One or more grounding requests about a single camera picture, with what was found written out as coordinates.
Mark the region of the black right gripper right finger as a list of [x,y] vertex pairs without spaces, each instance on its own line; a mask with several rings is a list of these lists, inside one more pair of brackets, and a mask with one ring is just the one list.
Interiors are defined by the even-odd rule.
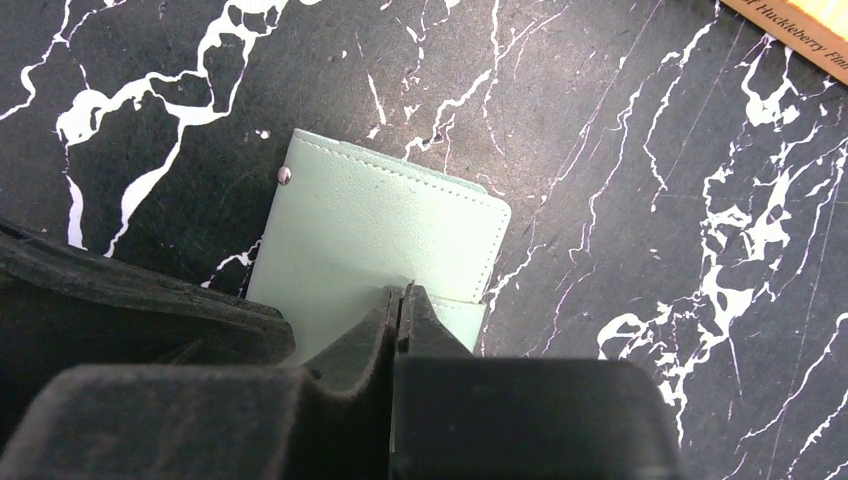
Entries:
[[662,396],[641,368],[482,358],[406,289],[394,360],[395,479],[679,479]]

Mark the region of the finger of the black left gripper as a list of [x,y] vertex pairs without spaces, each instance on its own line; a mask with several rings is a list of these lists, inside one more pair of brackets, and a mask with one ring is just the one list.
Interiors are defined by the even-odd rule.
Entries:
[[272,365],[295,350],[273,307],[1,222],[3,443],[44,386],[77,365]]

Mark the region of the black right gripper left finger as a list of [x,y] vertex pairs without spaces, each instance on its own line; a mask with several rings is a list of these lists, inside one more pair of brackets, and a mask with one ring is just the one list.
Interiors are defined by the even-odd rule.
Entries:
[[5,479],[385,479],[402,301],[385,288],[339,370],[83,365],[35,397]]

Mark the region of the mint green card holder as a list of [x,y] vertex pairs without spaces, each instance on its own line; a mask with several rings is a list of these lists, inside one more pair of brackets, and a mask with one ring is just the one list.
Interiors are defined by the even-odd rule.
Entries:
[[290,365],[353,328],[387,287],[420,285],[468,350],[511,219],[478,184],[305,130],[291,138],[247,297],[290,324]]

